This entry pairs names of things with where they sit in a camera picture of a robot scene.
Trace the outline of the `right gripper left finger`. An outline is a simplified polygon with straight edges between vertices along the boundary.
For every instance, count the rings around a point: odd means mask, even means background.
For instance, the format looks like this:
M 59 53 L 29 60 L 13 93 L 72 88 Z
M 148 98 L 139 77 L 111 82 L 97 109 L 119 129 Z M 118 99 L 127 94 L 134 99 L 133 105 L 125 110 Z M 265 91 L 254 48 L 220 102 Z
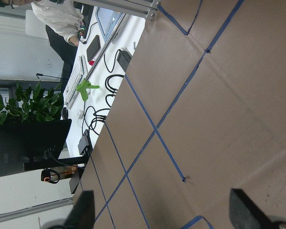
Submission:
M 64 226 L 67 229 L 92 229 L 94 224 L 94 193 L 92 190 L 83 191 L 65 220 Z

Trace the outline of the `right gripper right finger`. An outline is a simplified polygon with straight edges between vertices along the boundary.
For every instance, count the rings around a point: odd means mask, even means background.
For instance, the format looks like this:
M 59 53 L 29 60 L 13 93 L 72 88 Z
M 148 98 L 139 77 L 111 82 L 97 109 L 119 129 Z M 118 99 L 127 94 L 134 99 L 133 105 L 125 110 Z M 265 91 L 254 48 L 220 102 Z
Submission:
M 230 190 L 229 219 L 234 229 L 277 228 L 242 189 Z

